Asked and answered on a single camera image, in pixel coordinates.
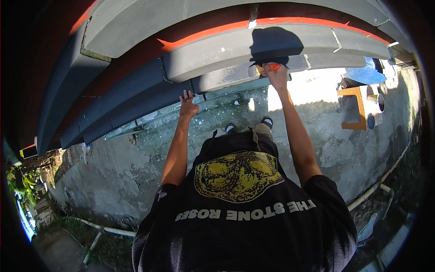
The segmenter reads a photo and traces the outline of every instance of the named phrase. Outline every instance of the fingers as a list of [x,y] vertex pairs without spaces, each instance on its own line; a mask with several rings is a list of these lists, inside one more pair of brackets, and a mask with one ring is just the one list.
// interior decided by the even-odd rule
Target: fingers
[[269,64],[270,63],[264,63],[263,64],[263,69],[264,69],[264,72],[266,73],[265,76],[269,75],[270,72],[273,72],[273,70],[270,68]]

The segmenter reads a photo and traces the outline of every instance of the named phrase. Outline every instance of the person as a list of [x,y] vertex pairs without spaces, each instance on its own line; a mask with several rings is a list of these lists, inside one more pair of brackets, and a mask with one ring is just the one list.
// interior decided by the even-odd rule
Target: person
[[278,162],[270,118],[246,132],[214,133],[186,176],[188,127],[199,106],[184,90],[161,186],[133,242],[135,271],[341,271],[347,265],[356,250],[355,224],[316,163],[280,66],[273,71],[264,64],[262,75],[281,99],[301,188]]

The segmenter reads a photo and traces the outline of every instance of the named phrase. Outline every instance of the white pipe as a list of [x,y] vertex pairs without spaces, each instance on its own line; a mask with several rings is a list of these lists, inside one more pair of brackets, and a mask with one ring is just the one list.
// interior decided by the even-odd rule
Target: white pipe
[[387,205],[387,209],[385,210],[384,216],[382,217],[382,220],[384,220],[385,217],[387,216],[388,210],[390,209],[391,202],[393,202],[394,191],[393,191],[393,189],[391,189],[390,187],[388,187],[385,184],[381,184],[381,189],[388,193],[388,205]]
[[83,260],[83,263],[84,263],[84,264],[87,264],[87,261],[89,260],[89,254],[90,254],[90,252],[95,248],[95,246],[97,245],[98,239],[100,239],[100,237],[101,237],[102,234],[103,234],[102,232],[99,232],[99,233],[97,234],[97,236],[95,237],[94,242],[92,243],[92,245],[91,245],[90,248],[89,248],[89,252],[86,254],[86,257],[85,257],[84,260]]
[[89,221],[86,221],[84,219],[80,219],[80,218],[77,218],[77,217],[72,217],[72,218],[74,218],[76,220],[79,220],[79,221],[82,221],[86,225],[89,225],[89,226],[97,228],[97,229],[103,229],[103,230],[105,230],[107,232],[112,232],[112,233],[116,233],[116,234],[120,234],[120,235],[125,235],[125,236],[131,236],[131,237],[136,236],[136,232],[126,231],[126,230],[117,229],[117,228],[104,227],[104,226],[97,225],[97,224],[94,224],[92,222],[89,222]]
[[396,166],[399,164],[400,160],[403,158],[403,156],[405,155],[406,151],[408,150],[408,147],[410,145],[411,141],[408,142],[408,145],[406,146],[405,150],[402,152],[402,154],[400,155],[400,157],[396,160],[396,162],[393,164],[393,166],[391,167],[390,170],[388,170],[385,175],[382,176],[382,178],[377,181],[375,184],[373,184],[373,186],[371,186],[362,196],[360,196],[359,198],[357,198],[355,201],[353,201],[351,204],[348,205],[348,210],[352,211],[353,209],[355,209],[358,205],[360,205],[364,200],[366,200],[371,194],[373,194],[373,192],[376,191],[376,189],[379,187],[379,185],[381,185],[385,179],[391,174],[391,172],[393,172],[394,168],[396,168]]

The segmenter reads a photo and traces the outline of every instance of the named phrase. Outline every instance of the band t-shirt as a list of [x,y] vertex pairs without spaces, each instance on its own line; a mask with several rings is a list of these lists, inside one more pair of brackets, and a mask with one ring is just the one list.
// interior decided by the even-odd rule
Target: band t-shirt
[[135,271],[341,271],[357,235],[329,178],[289,180],[252,132],[210,138],[179,186],[165,184],[134,239]]

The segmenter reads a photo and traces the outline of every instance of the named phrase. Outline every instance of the orange paint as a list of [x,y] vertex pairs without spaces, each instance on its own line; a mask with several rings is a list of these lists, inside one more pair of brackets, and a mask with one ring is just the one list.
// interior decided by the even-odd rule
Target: orange paint
[[79,27],[82,25],[82,23],[86,20],[88,20],[90,18],[91,11],[93,9],[93,7],[95,6],[95,4],[98,2],[99,0],[95,0],[83,13],[82,16],[80,16],[80,18],[77,20],[77,22],[71,27],[71,31],[68,35],[73,34],[74,32],[77,31],[77,29],[79,29]]

